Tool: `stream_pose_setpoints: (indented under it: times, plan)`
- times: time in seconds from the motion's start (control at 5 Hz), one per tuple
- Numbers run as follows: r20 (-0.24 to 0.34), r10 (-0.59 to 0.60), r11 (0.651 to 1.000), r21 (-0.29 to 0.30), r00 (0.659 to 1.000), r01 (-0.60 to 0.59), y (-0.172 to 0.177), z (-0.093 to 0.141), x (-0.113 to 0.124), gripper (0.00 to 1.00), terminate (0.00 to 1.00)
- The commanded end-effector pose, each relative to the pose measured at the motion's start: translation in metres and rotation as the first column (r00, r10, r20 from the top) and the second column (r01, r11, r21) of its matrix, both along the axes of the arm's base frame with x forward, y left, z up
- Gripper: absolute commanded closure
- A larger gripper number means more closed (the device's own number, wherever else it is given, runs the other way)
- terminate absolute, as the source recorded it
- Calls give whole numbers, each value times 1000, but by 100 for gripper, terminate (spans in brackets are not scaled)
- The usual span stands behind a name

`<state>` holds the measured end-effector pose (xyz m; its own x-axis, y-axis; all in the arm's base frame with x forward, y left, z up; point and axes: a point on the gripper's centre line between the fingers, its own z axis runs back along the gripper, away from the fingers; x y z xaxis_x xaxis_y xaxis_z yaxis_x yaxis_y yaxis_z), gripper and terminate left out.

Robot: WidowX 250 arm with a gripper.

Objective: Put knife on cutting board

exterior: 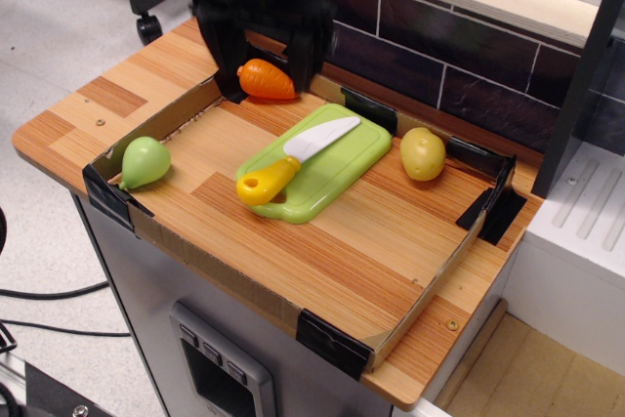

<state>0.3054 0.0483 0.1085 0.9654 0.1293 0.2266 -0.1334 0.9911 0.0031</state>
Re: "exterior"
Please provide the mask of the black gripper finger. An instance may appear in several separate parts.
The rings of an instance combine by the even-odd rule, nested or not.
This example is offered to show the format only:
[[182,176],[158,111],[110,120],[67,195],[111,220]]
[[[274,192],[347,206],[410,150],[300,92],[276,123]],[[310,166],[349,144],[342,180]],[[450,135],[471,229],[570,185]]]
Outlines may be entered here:
[[299,27],[290,31],[285,54],[287,74],[297,94],[309,90],[334,45],[334,26]]
[[232,21],[199,21],[200,33],[218,71],[215,81],[229,101],[243,101],[246,93],[239,84],[238,68],[247,61],[248,46],[243,30]]

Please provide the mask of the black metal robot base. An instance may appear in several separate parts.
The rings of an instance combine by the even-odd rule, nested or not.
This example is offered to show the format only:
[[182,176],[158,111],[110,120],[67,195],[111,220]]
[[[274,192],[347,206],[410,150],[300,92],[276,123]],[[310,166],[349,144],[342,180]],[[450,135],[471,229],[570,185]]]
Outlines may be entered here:
[[1,324],[1,415],[91,416],[110,413],[14,354],[18,346]]

